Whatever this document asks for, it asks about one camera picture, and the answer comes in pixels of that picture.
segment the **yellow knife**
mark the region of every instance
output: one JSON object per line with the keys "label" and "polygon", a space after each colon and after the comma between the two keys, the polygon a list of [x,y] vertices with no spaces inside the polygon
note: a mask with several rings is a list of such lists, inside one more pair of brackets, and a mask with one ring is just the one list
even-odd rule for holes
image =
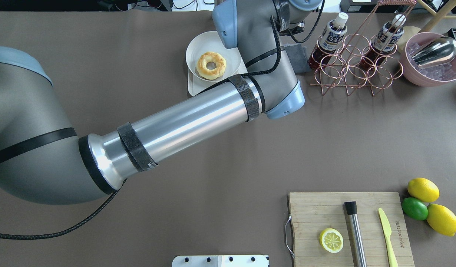
{"label": "yellow knife", "polygon": [[381,220],[381,226],[383,227],[384,240],[386,241],[386,248],[388,251],[388,261],[389,267],[398,267],[398,262],[396,261],[396,256],[394,255],[393,246],[391,245],[391,226],[389,225],[388,217],[384,213],[382,208],[378,209],[379,218]]}

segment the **white bracket with holes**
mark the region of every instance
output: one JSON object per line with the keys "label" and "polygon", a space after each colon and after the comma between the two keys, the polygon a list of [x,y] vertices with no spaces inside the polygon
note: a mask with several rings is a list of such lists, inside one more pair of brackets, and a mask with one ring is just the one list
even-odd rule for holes
{"label": "white bracket with holes", "polygon": [[266,255],[177,256],[172,267],[269,267]]}

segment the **light blue plastic cover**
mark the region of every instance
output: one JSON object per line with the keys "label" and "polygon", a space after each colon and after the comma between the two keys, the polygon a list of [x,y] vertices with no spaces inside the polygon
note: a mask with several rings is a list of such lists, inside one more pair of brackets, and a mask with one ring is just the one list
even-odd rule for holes
{"label": "light blue plastic cover", "polygon": [[10,47],[0,46],[0,63],[23,67],[38,73],[45,77],[53,86],[52,80],[45,74],[40,63],[28,53]]}
{"label": "light blue plastic cover", "polygon": [[300,10],[311,11],[318,8],[322,0],[289,0],[289,2]]}
{"label": "light blue plastic cover", "polygon": [[294,111],[297,111],[299,108],[302,108],[305,103],[304,94],[302,93],[301,83],[297,81],[294,89],[281,101],[277,106],[272,108],[269,111],[266,111],[265,114],[270,119],[279,119],[284,116],[291,114]]}
{"label": "light blue plastic cover", "polygon": [[238,46],[236,0],[226,0],[211,13],[221,42],[227,49]]}

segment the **table surface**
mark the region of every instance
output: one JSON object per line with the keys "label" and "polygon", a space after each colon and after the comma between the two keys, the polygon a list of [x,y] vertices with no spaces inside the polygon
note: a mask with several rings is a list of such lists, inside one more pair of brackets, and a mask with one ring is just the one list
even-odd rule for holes
{"label": "table surface", "polygon": [[[309,51],[335,15],[323,15],[304,44]],[[365,16],[351,14],[350,29]],[[391,17],[375,15],[366,34]],[[421,27],[428,18],[411,16],[406,25]],[[315,19],[307,18],[307,29]],[[456,21],[434,31],[450,27]],[[213,29],[208,11],[0,12],[0,45],[40,61],[79,136],[107,134],[186,100],[185,49]],[[136,174],[70,234],[0,240],[0,266],[162,267],[175,255],[223,254],[267,254],[271,266],[290,266],[283,230],[291,191],[404,197],[410,179],[426,177],[440,189],[436,203],[456,214],[456,81],[421,88],[400,78],[372,98],[368,89],[347,97],[335,88],[322,96],[309,86],[312,73],[298,78],[306,98],[299,111],[279,120],[262,115]],[[0,189],[0,232],[57,232],[103,201],[40,205]],[[456,235],[408,217],[406,225],[416,266],[456,266]]]}

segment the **green lime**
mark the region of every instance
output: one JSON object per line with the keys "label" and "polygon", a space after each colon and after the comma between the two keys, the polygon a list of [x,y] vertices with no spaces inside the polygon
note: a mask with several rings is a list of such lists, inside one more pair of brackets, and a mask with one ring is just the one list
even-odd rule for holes
{"label": "green lime", "polygon": [[429,213],[426,205],[416,198],[405,198],[401,206],[404,213],[415,220],[426,220]]}

